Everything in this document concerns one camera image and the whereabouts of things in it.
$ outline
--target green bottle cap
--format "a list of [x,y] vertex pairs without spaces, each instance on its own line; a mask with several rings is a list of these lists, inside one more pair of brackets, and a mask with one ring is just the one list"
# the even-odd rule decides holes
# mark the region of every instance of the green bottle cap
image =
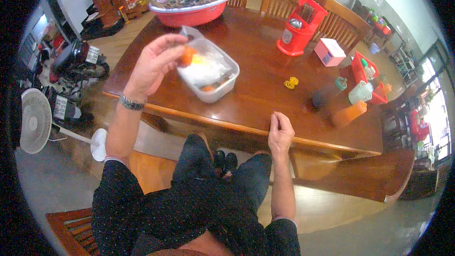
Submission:
[[338,89],[343,91],[348,87],[348,80],[346,78],[339,76],[337,77],[337,79],[335,79],[335,84],[337,85]]
[[367,63],[367,61],[365,59],[361,59],[360,62],[361,62],[363,67],[368,66],[368,63]]

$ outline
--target yellow rubber band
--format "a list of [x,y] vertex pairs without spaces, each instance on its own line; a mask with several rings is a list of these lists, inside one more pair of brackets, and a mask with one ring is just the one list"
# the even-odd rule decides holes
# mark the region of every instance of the yellow rubber band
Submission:
[[294,84],[294,85],[299,84],[299,80],[298,80],[296,77],[293,77],[293,76],[291,76],[291,77],[289,78],[289,82],[292,83],[292,84]]
[[286,86],[289,89],[294,89],[294,84],[292,84],[290,81],[286,80],[284,82],[284,86]]

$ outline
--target electric fan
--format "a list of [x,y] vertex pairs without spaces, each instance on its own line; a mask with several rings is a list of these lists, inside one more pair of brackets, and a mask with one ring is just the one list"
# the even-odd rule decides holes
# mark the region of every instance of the electric fan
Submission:
[[52,122],[52,111],[47,97],[36,88],[27,89],[22,98],[22,129],[20,132],[20,146],[30,154],[40,152],[46,145],[50,135],[51,125],[60,128],[60,133],[71,136],[90,144],[91,155],[96,161],[103,161],[106,157],[107,131],[99,128],[91,139],[73,133]]

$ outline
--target shoe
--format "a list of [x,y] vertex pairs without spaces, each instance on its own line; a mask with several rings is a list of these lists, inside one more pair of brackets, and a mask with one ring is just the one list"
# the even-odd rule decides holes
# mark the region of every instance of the shoe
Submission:
[[235,153],[230,152],[227,154],[225,158],[225,166],[224,166],[224,173],[228,171],[234,171],[237,169],[238,161],[237,161],[237,156]]
[[224,151],[215,151],[213,153],[213,159],[215,160],[215,168],[221,168],[222,171],[224,171],[224,166],[225,166],[225,159],[226,155],[224,154]]

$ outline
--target hand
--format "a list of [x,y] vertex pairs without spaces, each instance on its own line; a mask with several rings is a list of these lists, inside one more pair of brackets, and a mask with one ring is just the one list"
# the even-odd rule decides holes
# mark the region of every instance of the hand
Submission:
[[270,132],[268,133],[268,146],[274,159],[286,158],[289,147],[294,137],[289,118],[280,112],[274,112],[270,121]]
[[142,50],[134,66],[123,94],[133,101],[146,102],[147,97],[155,93],[164,76],[177,66],[182,54],[186,37],[167,34],[158,37]]

